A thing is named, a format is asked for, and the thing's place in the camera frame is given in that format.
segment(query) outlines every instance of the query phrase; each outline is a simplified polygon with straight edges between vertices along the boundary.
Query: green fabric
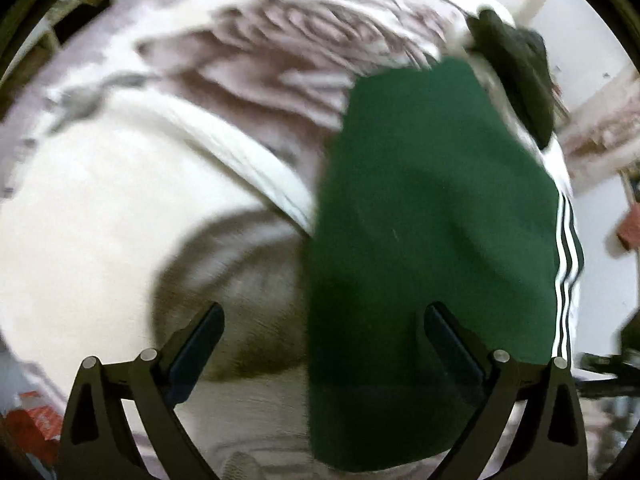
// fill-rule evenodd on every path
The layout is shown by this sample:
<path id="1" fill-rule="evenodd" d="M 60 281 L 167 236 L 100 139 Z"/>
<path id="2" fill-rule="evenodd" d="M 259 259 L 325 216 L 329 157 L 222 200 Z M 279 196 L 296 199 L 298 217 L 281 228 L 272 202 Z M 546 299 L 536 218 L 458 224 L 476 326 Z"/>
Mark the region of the green fabric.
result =
<path id="1" fill-rule="evenodd" d="M 494 10 L 466 20 L 482 54 L 497 73 L 516 115 L 542 150 L 554 129 L 553 83 L 545 41 L 538 33 L 513 28 Z"/>
<path id="2" fill-rule="evenodd" d="M 433 456 L 460 436 L 474 407 L 415 336 L 418 309 L 433 301 L 489 349 L 549 361 L 558 203 L 466 63 L 357 83 L 310 245 L 317 459 L 379 470 Z"/>

